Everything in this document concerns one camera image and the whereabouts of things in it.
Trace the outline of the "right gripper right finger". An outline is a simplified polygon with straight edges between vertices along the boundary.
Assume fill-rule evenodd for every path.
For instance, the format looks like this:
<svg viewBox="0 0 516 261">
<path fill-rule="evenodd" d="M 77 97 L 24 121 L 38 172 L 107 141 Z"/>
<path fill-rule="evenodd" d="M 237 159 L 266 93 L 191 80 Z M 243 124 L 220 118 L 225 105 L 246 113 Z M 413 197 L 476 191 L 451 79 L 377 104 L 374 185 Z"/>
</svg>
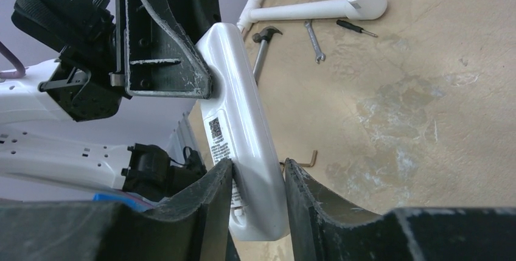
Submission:
<svg viewBox="0 0 516 261">
<path fill-rule="evenodd" d="M 514 260 L 513 207 L 398 207 L 375 214 L 285 161 L 296 260 Z"/>
</svg>

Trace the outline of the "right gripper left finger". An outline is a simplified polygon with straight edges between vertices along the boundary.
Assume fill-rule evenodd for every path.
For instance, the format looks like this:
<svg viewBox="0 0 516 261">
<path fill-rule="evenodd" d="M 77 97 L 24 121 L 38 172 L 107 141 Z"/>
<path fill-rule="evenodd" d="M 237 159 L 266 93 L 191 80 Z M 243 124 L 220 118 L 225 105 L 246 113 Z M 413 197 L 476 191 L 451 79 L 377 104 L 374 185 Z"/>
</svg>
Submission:
<svg viewBox="0 0 516 261">
<path fill-rule="evenodd" d="M 224 260 L 233 163 L 225 159 L 158 207 L 114 201 L 1 206 L 2 260 Z"/>
</svg>

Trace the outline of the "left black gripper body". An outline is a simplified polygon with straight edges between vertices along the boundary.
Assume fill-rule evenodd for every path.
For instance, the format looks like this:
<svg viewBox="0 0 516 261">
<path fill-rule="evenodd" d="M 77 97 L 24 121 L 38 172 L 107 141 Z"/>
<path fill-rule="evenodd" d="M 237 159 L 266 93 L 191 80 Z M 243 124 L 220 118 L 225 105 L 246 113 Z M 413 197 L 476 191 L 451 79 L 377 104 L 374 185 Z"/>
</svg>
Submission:
<svg viewBox="0 0 516 261">
<path fill-rule="evenodd" d="M 116 25 L 109 0 L 16 0 L 11 20 L 59 53 L 51 77 L 38 86 L 76 122 L 114 116 L 125 91 L 117 72 Z"/>
</svg>

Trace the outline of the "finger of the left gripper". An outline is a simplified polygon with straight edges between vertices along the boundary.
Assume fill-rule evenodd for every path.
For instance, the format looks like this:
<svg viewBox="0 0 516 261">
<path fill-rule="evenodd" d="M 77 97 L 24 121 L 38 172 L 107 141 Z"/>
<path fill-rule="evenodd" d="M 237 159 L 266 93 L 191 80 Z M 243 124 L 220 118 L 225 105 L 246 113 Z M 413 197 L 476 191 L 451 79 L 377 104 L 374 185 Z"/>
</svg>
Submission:
<svg viewBox="0 0 516 261">
<path fill-rule="evenodd" d="M 221 22 L 219 0 L 167 0 L 177 22 L 195 44 Z"/>
<path fill-rule="evenodd" d="M 167 0 L 117 0 L 117 67 L 130 96 L 207 99 L 212 76 Z"/>
</svg>

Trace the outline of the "white remote control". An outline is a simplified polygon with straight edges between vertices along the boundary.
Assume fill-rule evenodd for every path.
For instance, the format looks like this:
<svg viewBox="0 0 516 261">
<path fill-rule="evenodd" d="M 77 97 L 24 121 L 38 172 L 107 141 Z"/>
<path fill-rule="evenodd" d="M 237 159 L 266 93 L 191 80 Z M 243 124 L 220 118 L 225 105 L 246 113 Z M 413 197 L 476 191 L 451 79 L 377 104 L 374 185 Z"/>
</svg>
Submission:
<svg viewBox="0 0 516 261">
<path fill-rule="evenodd" d="M 214 24 L 197 43 L 213 77 L 200 101 L 214 163 L 234 163 L 229 227 L 240 241 L 270 242 L 289 234 L 285 181 L 242 34 Z"/>
</svg>

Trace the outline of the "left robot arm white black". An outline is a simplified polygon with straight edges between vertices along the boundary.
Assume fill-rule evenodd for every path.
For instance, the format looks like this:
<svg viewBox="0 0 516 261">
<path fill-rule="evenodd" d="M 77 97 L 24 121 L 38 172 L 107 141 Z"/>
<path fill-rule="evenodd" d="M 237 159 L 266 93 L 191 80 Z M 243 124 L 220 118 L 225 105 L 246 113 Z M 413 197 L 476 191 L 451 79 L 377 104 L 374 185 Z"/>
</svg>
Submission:
<svg viewBox="0 0 516 261">
<path fill-rule="evenodd" d="M 156 145 L 52 139 L 7 124 L 106 119 L 134 96 L 208 99 L 212 76 L 195 45 L 219 21 L 218 0 L 16 0 L 14 25 L 59 56 L 1 73 L 1 174 L 155 202 L 200 179 L 206 168 L 190 147 L 179 163 Z"/>
</svg>

